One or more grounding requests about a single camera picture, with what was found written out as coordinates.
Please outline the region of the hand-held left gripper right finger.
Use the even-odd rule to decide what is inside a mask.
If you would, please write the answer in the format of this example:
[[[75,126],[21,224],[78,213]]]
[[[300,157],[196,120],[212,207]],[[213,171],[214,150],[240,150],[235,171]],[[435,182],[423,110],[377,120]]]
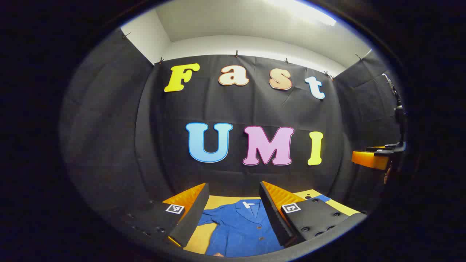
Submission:
[[[266,181],[260,183],[259,194],[272,229],[285,247],[301,243],[324,246],[367,217],[364,213],[338,207],[322,194],[302,198]]]

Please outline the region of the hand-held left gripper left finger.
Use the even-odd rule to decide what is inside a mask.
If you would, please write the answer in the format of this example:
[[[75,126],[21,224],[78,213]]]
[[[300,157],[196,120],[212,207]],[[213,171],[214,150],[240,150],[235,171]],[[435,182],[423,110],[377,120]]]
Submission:
[[[173,192],[165,183],[108,183],[108,220],[125,238],[146,249],[182,249],[209,199],[201,183]]]

